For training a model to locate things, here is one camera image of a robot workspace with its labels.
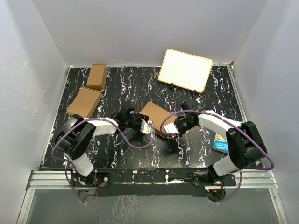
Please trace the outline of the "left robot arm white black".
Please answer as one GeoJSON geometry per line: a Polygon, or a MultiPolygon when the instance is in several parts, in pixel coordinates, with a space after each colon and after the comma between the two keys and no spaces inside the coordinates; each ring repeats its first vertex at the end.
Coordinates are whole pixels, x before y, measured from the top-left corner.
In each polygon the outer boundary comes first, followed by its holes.
{"type": "Polygon", "coordinates": [[[95,168],[90,162],[86,149],[94,136],[119,134],[126,128],[144,132],[149,116],[136,113],[134,108],[122,107],[101,120],[88,120],[74,114],[54,137],[55,149],[66,156],[66,161],[76,171],[76,178],[85,186],[96,182],[95,168]]]}

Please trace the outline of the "aluminium frame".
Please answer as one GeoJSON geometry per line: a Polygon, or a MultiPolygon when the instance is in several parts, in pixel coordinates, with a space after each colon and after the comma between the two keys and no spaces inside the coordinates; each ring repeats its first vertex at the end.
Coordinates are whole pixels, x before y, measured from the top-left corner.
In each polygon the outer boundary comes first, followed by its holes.
{"type": "Polygon", "coordinates": [[[227,186],[230,198],[213,203],[197,197],[190,184],[167,182],[173,194],[140,193],[137,185],[114,184],[114,195],[97,197],[81,187],[81,203],[62,171],[35,171],[29,178],[17,222],[20,224],[285,224],[288,222],[272,172],[235,174],[240,189],[227,186]]]}

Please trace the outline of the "small whiteboard with wooden frame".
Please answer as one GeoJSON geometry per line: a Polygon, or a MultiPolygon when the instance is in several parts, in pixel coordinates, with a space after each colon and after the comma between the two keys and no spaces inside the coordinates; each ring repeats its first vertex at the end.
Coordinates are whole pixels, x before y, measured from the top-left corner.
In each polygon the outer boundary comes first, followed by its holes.
{"type": "Polygon", "coordinates": [[[202,93],[212,70],[213,60],[186,52],[167,49],[158,80],[202,93]]]}

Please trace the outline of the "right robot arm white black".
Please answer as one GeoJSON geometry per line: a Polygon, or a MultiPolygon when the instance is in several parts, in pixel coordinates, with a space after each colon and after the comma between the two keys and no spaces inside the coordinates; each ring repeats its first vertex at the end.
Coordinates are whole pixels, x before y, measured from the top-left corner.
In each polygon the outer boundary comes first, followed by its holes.
{"type": "Polygon", "coordinates": [[[228,174],[247,168],[266,156],[266,147],[253,122],[242,123],[227,119],[212,110],[198,107],[192,101],[183,102],[181,108],[185,111],[184,115],[174,121],[178,136],[201,126],[227,140],[228,155],[210,165],[207,173],[199,176],[201,181],[219,185],[228,174]]]}

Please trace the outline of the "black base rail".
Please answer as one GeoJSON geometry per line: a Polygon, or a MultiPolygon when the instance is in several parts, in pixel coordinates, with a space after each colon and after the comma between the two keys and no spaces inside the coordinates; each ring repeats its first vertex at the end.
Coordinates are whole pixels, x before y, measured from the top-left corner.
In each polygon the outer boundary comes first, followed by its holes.
{"type": "Polygon", "coordinates": [[[213,179],[206,168],[99,168],[88,177],[71,171],[71,183],[80,192],[91,190],[92,196],[121,195],[209,196],[211,190],[219,190],[225,196],[224,187],[236,185],[235,176],[228,174],[213,179]]]}

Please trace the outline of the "folded cardboard box upright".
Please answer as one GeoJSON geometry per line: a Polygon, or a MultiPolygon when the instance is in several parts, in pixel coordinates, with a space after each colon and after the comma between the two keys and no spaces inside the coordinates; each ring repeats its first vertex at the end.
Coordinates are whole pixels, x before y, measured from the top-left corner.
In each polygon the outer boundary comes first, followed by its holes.
{"type": "Polygon", "coordinates": [[[106,77],[107,67],[105,64],[92,64],[86,83],[87,88],[99,91],[103,90],[105,88],[106,77]]]}

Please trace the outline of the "flat cardboard box stack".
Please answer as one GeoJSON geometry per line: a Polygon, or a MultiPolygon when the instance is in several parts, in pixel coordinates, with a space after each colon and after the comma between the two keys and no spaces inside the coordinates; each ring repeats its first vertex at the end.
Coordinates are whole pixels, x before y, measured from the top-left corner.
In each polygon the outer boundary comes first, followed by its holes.
{"type": "Polygon", "coordinates": [[[90,118],[101,98],[102,93],[100,91],[83,87],[71,103],[66,114],[78,114],[81,117],[90,118]]]}

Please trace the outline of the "blue treehouse book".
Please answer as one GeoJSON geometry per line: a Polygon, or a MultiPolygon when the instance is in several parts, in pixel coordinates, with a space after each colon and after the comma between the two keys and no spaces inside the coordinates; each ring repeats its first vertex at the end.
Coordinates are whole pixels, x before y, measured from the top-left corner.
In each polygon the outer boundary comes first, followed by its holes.
{"type": "MultiPolygon", "coordinates": [[[[235,126],[240,126],[241,123],[243,123],[243,121],[237,121],[237,120],[231,120],[229,121],[230,123],[234,124],[235,126]]],[[[228,126],[228,128],[232,128],[230,125],[222,122],[224,125],[228,126]]],[[[226,140],[226,134],[224,133],[224,135],[220,135],[218,133],[215,134],[215,138],[214,138],[214,143],[212,146],[213,150],[222,152],[222,153],[229,153],[229,149],[228,149],[228,143],[226,140]]]]}

